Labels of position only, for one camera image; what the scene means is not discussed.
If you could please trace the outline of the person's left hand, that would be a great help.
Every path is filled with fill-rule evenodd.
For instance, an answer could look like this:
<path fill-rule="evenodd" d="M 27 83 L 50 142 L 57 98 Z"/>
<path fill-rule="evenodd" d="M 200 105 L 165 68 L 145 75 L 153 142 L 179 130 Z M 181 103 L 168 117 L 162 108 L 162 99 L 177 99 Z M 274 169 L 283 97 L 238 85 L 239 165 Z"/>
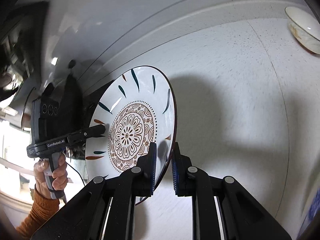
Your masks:
<path fill-rule="evenodd" d="M 67 163 L 65 155 L 62 153 L 60 154 L 58 167 L 52 172 L 52 178 L 54 179 L 52 182 L 52 187 L 54 190 L 59 191 L 63 190 L 67 183 Z M 34 165 L 34 177 L 35 177 L 35 187 L 39 194 L 43 197 L 50 199 L 50 191 L 48 190 L 48 186 L 45 180 L 45 176 L 43 172 L 49 167 L 49 163 L 46 160 L 39 160 Z"/>

